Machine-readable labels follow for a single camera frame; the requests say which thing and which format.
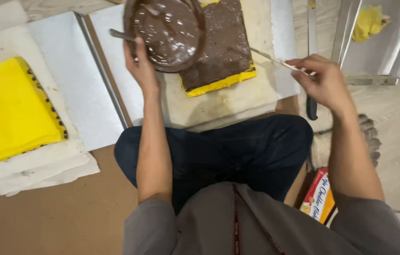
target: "black handle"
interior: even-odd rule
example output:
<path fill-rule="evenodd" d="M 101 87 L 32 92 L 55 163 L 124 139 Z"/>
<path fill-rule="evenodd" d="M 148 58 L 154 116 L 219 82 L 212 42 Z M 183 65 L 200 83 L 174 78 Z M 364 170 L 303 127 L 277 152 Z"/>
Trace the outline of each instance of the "black handle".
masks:
<path fill-rule="evenodd" d="M 307 106 L 307 109 L 306 109 L 307 117 L 309 117 L 309 119 L 311 119 L 311 120 L 318 119 L 317 102 L 315 101 L 315 99 L 307 97 L 306 106 Z"/>

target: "metal tray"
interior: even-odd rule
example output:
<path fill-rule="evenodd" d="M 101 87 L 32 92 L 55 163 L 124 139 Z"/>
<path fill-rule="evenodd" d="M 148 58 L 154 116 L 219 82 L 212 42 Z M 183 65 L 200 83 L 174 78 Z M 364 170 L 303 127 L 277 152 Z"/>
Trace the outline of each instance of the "metal tray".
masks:
<path fill-rule="evenodd" d="M 359 10 L 381 5 L 391 22 L 365 42 L 351 35 Z M 400 79 L 400 0 L 342 0 L 332 59 L 353 85 L 396 85 Z"/>

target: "dark pants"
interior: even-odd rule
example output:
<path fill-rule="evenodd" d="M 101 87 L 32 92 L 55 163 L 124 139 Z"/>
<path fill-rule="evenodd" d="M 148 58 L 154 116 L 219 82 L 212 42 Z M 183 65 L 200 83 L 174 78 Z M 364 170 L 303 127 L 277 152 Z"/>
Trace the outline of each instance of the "dark pants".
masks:
<path fill-rule="evenodd" d="M 282 114 L 201 133 L 174 128 L 165 132 L 173 164 L 176 214 L 200 189 L 223 181 L 245 183 L 283 201 L 313 139 L 305 119 Z M 115 146 L 115 159 L 135 187 L 140 137 L 141 127 L 128 128 Z"/>

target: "red lanyard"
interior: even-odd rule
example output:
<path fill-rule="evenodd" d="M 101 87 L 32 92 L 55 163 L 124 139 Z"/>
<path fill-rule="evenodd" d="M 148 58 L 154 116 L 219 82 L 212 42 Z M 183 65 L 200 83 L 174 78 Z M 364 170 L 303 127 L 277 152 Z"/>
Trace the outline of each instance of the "red lanyard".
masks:
<path fill-rule="evenodd" d="M 243 199 L 241 193 L 238 191 L 236 184 L 233 183 L 233 191 L 235 192 L 235 224 L 234 224 L 234 229 L 233 229 L 233 254 L 234 255 L 243 255 L 243 250 L 241 246 L 241 233 L 239 231 L 239 221 L 238 221 L 238 204 L 237 200 L 238 197 L 244 202 L 246 205 L 247 209 L 252 213 L 252 215 L 255 217 L 257 222 L 259 223 L 260 227 L 262 228 L 263 232 L 266 234 L 268 239 L 271 241 L 273 244 L 275 250 L 279 255 L 285 255 L 285 252 L 282 251 L 280 246 L 276 243 L 274 238 L 272 238 L 271 234 L 268 232 L 268 230 L 263 226 L 263 224 L 260 222 L 260 220 L 257 218 L 257 216 L 254 214 L 254 212 L 250 209 L 249 205 L 247 204 L 246 200 Z"/>

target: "person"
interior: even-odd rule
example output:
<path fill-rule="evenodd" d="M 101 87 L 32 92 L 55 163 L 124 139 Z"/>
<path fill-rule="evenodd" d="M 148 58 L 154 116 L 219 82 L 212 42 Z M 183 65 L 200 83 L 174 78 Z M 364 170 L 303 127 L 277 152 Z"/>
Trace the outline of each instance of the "person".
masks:
<path fill-rule="evenodd" d="M 318 55 L 287 61 L 333 115 L 329 180 L 339 213 L 331 228 L 283 204 L 310 152 L 299 116 L 274 115 L 200 133 L 165 128 L 161 85 L 136 39 L 126 67 L 144 98 L 143 126 L 126 129 L 118 165 L 137 188 L 123 254 L 400 254 L 400 222 L 385 204 L 357 110 L 339 65 Z"/>

